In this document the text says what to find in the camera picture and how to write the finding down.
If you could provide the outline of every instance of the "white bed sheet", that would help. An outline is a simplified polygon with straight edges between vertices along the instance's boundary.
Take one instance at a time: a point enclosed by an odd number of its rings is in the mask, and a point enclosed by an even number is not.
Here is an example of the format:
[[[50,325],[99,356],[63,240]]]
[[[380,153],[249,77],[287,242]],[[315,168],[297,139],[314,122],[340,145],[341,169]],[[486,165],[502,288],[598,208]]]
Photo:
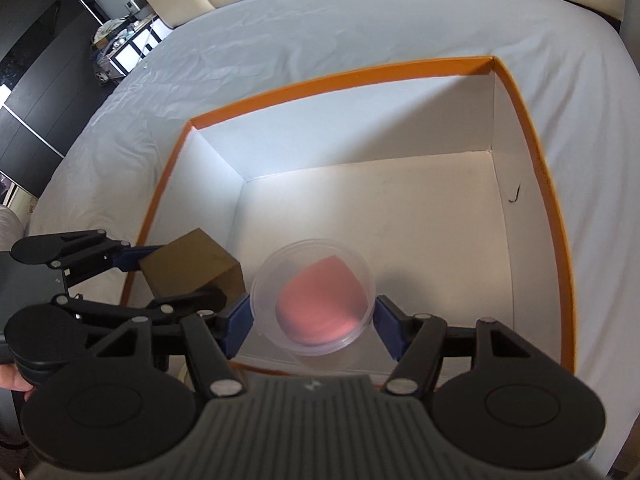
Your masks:
[[[96,112],[30,234],[135,241],[184,122],[281,86],[391,62],[496,55],[529,106],[577,295],[577,375],[602,398],[605,472],[640,412],[640,78],[603,19],[561,0],[247,0],[177,29]],[[124,276],[82,284],[117,302]]]

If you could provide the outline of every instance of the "brown cube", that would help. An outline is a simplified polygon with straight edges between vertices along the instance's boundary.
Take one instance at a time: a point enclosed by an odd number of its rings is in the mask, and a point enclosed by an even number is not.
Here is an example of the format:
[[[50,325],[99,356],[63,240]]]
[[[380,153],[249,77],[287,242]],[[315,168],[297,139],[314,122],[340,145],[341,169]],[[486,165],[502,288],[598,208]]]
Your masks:
[[[156,298],[216,286],[229,304],[246,291],[240,263],[202,229],[153,252],[140,261],[140,268]]]

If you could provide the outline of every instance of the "metal pin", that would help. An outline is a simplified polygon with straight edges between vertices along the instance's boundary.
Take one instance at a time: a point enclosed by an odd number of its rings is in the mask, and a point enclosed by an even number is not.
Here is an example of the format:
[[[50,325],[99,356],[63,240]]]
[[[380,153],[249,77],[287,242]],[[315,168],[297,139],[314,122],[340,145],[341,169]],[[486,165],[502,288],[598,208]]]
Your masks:
[[[233,397],[242,391],[242,384],[233,379],[220,379],[212,382],[209,388],[218,397]]]
[[[418,383],[411,379],[391,379],[385,389],[394,395],[411,395],[418,390]]]

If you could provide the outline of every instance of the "box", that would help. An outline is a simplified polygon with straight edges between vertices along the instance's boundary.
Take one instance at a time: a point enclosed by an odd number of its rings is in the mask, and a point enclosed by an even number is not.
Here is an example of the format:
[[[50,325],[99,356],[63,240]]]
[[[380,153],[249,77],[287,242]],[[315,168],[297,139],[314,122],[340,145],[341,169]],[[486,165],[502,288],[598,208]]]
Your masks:
[[[331,75],[194,118],[147,218],[149,244],[205,228],[240,261],[248,286],[284,245],[338,240],[407,314],[453,326],[495,317],[574,365],[558,203],[526,106],[493,57]],[[373,330],[329,362],[301,363],[254,329],[237,361],[365,372],[377,383],[395,365]],[[468,366],[446,359],[442,376]]]
[[[168,298],[212,286],[229,304],[245,292],[240,263],[202,229],[195,229],[140,261],[155,298]]]

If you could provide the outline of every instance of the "clear plastic container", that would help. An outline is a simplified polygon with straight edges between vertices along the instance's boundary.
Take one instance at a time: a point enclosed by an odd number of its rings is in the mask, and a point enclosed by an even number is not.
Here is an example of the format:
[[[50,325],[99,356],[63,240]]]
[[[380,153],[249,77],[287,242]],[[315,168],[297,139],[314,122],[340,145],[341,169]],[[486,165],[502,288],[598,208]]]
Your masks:
[[[366,295],[367,308],[359,324],[338,339],[322,344],[302,344],[291,339],[276,316],[276,303],[282,289],[312,264],[337,256],[351,269]],[[376,283],[366,261],[347,246],[321,238],[292,243],[269,256],[260,266],[251,287],[251,312],[254,325],[271,342],[292,354],[320,356],[338,351],[353,342],[371,323],[376,299]]]

